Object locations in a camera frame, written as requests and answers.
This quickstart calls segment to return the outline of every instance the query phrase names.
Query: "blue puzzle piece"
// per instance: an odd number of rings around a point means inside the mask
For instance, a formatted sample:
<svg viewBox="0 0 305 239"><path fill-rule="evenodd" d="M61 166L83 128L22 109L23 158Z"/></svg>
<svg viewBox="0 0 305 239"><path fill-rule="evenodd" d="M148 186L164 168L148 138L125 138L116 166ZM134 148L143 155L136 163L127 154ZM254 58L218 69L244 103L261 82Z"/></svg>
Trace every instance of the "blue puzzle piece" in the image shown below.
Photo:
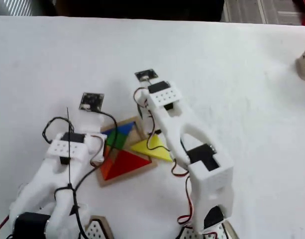
<svg viewBox="0 0 305 239"><path fill-rule="evenodd" d="M124 124L122 126L118 126L118 133L122 133L124 135L128 135L130 133L130 131L132 130L132 127L134 125L134 122L130 122L127 124ZM114 128L106 130L104 132L102 132L103 134L109 135L114 131Z"/></svg>

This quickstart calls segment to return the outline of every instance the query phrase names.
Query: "green puzzle piece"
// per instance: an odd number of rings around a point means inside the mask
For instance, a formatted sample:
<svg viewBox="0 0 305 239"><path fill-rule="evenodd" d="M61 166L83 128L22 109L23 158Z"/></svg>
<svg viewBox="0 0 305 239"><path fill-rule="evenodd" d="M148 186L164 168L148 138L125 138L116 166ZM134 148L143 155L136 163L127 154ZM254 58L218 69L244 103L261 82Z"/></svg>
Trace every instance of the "green puzzle piece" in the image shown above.
<svg viewBox="0 0 305 239"><path fill-rule="evenodd" d="M114 130L113 132L111 132L108 135L107 145L112 146L115 134L116 134L116 130ZM127 135L124 135L122 133L118 133L115 148L122 149L126 140L127 140Z"/></svg>

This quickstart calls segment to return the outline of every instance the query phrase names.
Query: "black rectangular cutout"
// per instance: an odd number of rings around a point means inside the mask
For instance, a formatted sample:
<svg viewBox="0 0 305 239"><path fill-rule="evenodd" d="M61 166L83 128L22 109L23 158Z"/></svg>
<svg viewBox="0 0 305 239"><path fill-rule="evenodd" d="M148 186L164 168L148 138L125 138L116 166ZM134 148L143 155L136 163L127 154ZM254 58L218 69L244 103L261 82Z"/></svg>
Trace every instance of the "black rectangular cutout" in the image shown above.
<svg viewBox="0 0 305 239"><path fill-rule="evenodd" d="M208 144L203 144L199 147L193 148L189 150L187 154L190 158L191 164L198 161L202 161L208 171L212 171L219 167L219 165L213 158L215 152Z"/></svg>
<svg viewBox="0 0 305 239"><path fill-rule="evenodd" d="M165 81L161 81L161 82L158 82L158 83L153 84L151 86L148 86L149 93L151 93L151 94L162 91L162 90L167 89L167 88L170 88L170 86Z"/></svg>

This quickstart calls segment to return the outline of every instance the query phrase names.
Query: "red triangle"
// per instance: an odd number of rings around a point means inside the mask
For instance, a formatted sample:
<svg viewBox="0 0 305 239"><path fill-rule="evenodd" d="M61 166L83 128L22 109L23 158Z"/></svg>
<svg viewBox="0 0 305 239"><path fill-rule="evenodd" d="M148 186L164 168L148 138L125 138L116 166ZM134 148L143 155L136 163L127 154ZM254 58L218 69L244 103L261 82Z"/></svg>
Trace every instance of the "red triangle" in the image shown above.
<svg viewBox="0 0 305 239"><path fill-rule="evenodd" d="M110 168L110 171L105 178L105 180L115 178L117 176L120 176L122 174L131 172L135 169L141 168L142 166L145 166L147 164L151 163L150 161L143 159L137 155L134 155L132 153L129 153L127 151L121 150L118 153L118 156L113 164L113 166Z"/></svg>

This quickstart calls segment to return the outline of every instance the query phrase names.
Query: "white plastic bracket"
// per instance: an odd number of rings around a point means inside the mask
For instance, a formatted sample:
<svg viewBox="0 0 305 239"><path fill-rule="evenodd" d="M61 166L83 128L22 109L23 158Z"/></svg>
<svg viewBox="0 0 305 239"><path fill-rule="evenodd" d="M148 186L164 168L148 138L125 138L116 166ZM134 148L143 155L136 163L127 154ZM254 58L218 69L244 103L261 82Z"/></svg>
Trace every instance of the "white plastic bracket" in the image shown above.
<svg viewBox="0 0 305 239"><path fill-rule="evenodd" d="M171 84L171 87L158 91L153 94L148 94L147 100L149 108L160 108L170 103L176 102L182 98L181 92Z"/></svg>

